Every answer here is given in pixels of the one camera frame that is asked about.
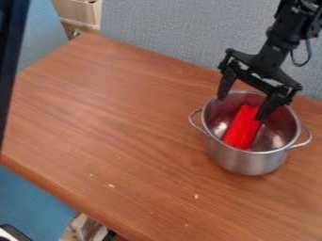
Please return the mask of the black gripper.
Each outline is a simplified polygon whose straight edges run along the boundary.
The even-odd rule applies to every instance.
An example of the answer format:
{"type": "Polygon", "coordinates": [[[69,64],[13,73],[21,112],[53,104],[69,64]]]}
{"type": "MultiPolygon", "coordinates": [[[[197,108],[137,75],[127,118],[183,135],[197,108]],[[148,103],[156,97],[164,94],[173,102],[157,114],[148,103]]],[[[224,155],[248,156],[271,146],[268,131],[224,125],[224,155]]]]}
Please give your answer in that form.
{"type": "Polygon", "coordinates": [[[225,49],[225,57],[219,64],[221,80],[217,98],[220,101],[225,98],[236,80],[266,93],[267,98],[255,115],[258,121],[263,121],[280,105],[290,104],[295,93],[303,89],[282,70],[288,53],[288,48],[282,48],[270,41],[256,55],[225,49]]]}

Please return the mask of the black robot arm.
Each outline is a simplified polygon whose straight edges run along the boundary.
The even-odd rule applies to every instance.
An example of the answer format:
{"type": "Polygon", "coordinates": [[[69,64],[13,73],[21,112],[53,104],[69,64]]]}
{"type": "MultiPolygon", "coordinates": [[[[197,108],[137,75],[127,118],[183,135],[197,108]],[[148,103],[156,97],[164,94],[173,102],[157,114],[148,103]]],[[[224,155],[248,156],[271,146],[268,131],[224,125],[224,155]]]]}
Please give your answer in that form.
{"type": "Polygon", "coordinates": [[[263,121],[282,105],[288,105],[303,86],[283,72],[290,56],[292,65],[303,67],[311,60],[310,39],[322,31],[322,0],[280,0],[267,29],[267,40],[256,55],[231,48],[219,64],[221,80],[217,98],[223,100],[236,80],[260,90],[264,99],[255,119],[263,121]]]}

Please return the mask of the dark blue arm link foreground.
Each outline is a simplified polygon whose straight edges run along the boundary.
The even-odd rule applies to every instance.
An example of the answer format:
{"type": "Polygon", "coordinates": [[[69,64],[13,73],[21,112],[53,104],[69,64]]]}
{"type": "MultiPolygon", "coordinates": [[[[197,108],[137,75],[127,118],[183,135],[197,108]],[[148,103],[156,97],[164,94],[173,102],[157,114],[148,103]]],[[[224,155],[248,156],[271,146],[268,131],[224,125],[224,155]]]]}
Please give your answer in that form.
{"type": "Polygon", "coordinates": [[[0,151],[30,0],[0,0],[0,151]]]}

